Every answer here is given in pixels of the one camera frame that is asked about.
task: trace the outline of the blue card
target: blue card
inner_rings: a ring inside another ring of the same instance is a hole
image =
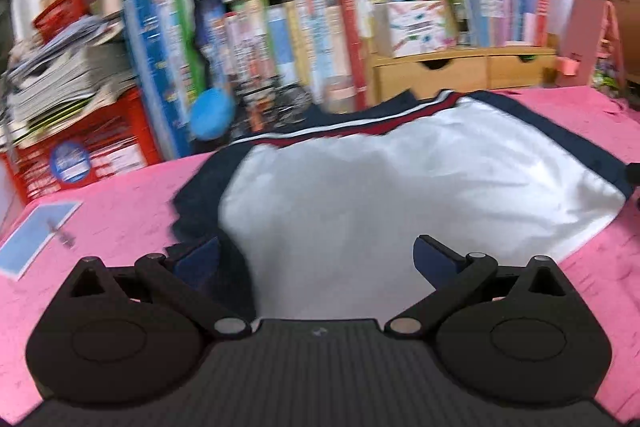
[[[20,279],[78,206],[77,201],[64,201],[36,207],[0,247],[0,273]]]

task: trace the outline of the white stripe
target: white stripe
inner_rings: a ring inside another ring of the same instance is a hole
[[[405,116],[408,114],[411,114],[412,112],[416,112],[416,111],[420,111],[421,109],[424,109],[425,107],[428,107],[430,105],[434,105],[437,103],[442,103],[445,100],[447,100],[447,98],[449,97],[450,94],[452,94],[454,91],[452,89],[447,89],[447,90],[442,90],[439,95],[431,100],[431,102],[425,102],[425,103],[421,103],[420,105],[416,105],[415,107],[412,107],[411,109],[407,109],[406,111],[403,112],[399,112],[397,114],[392,114],[389,116],[383,116],[381,118],[366,118],[364,120],[352,120],[352,121],[348,121],[348,122],[343,122],[343,123],[335,123],[333,125],[324,125],[324,126],[320,126],[320,127],[309,127],[307,129],[302,129],[300,131],[295,131],[295,132],[290,132],[287,134],[281,134],[281,133],[276,133],[276,132],[268,132],[265,134],[259,134],[258,136],[250,136],[247,138],[240,138],[238,140],[235,140],[233,142],[230,143],[230,145],[235,145],[237,143],[244,143],[244,142],[249,142],[249,141],[253,141],[253,140],[259,140],[259,139],[264,139],[264,138],[295,138],[298,136],[305,136],[305,134],[313,134],[316,132],[321,132],[321,131],[331,131],[331,130],[335,130],[335,129],[342,129],[345,127],[358,127],[361,125],[370,125],[372,123],[378,123],[378,122],[382,122],[382,121],[386,121],[386,120],[393,120],[394,118],[400,118],[401,116]]]

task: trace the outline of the pink tablecloth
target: pink tablecloth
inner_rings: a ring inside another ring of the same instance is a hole
[[[505,93],[623,161],[640,161],[640,124],[595,90]],[[82,201],[65,225],[76,243],[67,250],[53,240],[20,281],[0,278],[1,417],[15,423],[40,402],[26,368],[24,347],[69,270],[85,255],[100,256],[108,266],[123,266],[172,244],[170,200],[205,159],[206,155],[192,156],[47,198]],[[640,213],[627,203],[609,227],[561,264],[614,346],[597,398],[621,420],[640,417],[639,225]]]

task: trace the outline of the red basket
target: red basket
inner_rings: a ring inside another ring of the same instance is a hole
[[[63,148],[66,158],[61,165],[58,153]],[[6,153],[2,160],[25,204],[161,161],[137,88],[41,142],[16,148],[15,153],[17,172]]]
[[[44,44],[83,15],[91,15],[85,0],[55,0],[33,20]]]

